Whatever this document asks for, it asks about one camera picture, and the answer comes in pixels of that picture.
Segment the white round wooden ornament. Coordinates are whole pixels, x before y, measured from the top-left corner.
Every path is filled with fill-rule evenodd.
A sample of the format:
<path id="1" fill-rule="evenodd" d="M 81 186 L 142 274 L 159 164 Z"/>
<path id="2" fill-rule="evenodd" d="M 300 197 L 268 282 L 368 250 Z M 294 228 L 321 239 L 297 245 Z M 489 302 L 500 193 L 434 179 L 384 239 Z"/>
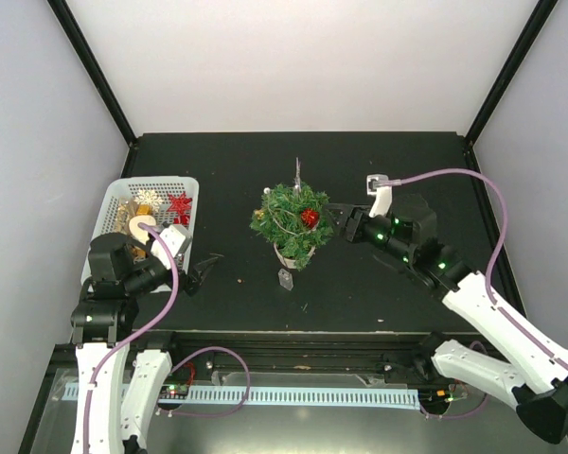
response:
<path id="1" fill-rule="evenodd" d="M 156 226 L 156 220 L 151 215 L 139 215 L 129 220 L 128 228 L 130 235 L 142 244 L 146 244 L 150 239 L 150 234 L 141 227 L 141 225 L 150 227 Z"/>

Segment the small green christmas tree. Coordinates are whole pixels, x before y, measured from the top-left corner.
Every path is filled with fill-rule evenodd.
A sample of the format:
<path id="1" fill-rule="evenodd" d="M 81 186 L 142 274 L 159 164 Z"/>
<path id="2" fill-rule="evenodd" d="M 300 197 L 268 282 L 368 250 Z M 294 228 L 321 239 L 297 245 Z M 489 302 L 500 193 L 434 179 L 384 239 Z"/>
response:
<path id="1" fill-rule="evenodd" d="M 252 214 L 250 228 L 275 247 L 286 268 L 302 271 L 317 250 L 333 236 L 333 230 L 323 216 L 324 206 L 328 203 L 326 192 L 315 191 L 307 183 L 302 183 L 298 194 L 294 193 L 293 186 L 279 183 L 263 190 L 261 205 Z M 313 229 L 308 229 L 301 220 L 301 213 L 307 208 L 320 214 Z M 256 218 L 255 212 L 259 209 L 265 212 L 264 219 Z"/>

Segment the white plastic basket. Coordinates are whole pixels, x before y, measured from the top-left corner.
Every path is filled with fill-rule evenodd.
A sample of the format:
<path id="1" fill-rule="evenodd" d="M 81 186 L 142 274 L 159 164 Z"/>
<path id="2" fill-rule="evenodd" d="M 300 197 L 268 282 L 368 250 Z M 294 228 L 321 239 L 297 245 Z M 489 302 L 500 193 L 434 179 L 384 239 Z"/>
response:
<path id="1" fill-rule="evenodd" d="M 151 215 L 158 227 L 173 224 L 176 219 L 194 234 L 200 185 L 192 177 L 151 176 L 119 179 L 105 193 L 91 239 L 112 232 L 129 234 L 128 224 L 144 202 L 151 206 Z M 169 196 L 185 196 L 188 208 L 181 216 L 170 210 Z"/>

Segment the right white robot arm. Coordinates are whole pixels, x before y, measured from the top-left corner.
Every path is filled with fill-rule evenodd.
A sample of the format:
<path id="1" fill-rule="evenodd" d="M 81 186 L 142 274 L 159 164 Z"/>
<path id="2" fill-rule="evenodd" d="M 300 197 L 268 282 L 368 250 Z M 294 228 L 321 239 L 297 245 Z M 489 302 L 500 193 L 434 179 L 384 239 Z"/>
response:
<path id="1" fill-rule="evenodd" d="M 411 358 L 423 381 L 458 379 L 515 410 L 523 424 L 549 444 L 568 434 L 568 349 L 544 335 L 487 283 L 453 247 L 437 237 L 435 212 L 418 195 L 386 205 L 329 203 L 323 210 L 337 236 L 366 242 L 401 263 L 429 295 L 454 312 L 500 353 L 496 359 L 433 334 Z"/>

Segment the silver red star ornament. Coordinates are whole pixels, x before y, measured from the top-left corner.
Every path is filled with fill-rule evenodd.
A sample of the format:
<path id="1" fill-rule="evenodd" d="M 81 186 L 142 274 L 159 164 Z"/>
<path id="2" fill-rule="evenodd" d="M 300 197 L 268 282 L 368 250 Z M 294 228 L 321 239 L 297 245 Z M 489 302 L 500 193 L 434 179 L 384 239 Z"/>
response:
<path id="1" fill-rule="evenodd" d="M 302 189 L 302 180 L 301 180 L 301 162 L 298 157 L 295 158 L 295 173 L 293 179 L 293 191 L 295 194 L 298 194 Z"/>

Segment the white snowflake ornament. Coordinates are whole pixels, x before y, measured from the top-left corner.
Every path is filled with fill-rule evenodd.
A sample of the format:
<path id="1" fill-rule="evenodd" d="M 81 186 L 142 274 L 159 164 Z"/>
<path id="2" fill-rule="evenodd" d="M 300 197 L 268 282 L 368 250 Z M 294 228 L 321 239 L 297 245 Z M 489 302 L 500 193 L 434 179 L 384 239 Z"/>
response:
<path id="1" fill-rule="evenodd" d="M 152 189 L 139 189 L 134 196 L 134 201 L 138 206 L 149 206 L 152 211 L 158 211 L 163 204 L 163 199 Z"/>

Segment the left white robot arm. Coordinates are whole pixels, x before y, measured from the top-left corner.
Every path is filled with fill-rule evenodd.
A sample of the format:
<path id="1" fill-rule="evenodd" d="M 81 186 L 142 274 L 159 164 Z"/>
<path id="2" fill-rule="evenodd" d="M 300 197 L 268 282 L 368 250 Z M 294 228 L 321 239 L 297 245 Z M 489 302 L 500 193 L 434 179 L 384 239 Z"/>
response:
<path id="1" fill-rule="evenodd" d="M 166 285 L 193 295 L 216 259 L 191 272 L 175 259 L 189 248 L 190 231 L 171 225 L 151 245 L 121 233 L 98 236 L 88 252 L 90 275 L 71 315 L 72 342 L 79 372 L 74 453 L 144 453 L 159 393 L 167 377 L 178 375 L 185 356 L 168 333 L 141 344 L 129 384 L 123 382 L 138 299 Z"/>

